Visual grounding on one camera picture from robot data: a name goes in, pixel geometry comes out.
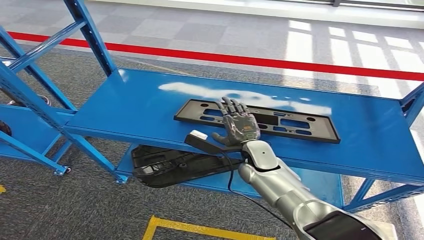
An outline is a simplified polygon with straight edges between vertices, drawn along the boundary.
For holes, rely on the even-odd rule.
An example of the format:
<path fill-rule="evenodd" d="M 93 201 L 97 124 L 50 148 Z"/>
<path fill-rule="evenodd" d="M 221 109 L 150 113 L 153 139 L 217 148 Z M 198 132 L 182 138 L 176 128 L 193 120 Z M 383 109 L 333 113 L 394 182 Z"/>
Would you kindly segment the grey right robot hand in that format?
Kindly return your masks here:
<path fill-rule="evenodd" d="M 227 147 L 238 146 L 246 141 L 258 140 L 261 136 L 261 130 L 250 109 L 234 98 L 223 96 L 221 99 L 222 101 L 217 101 L 216 105 L 222 113 L 226 136 L 213 132 L 211 137 Z"/>

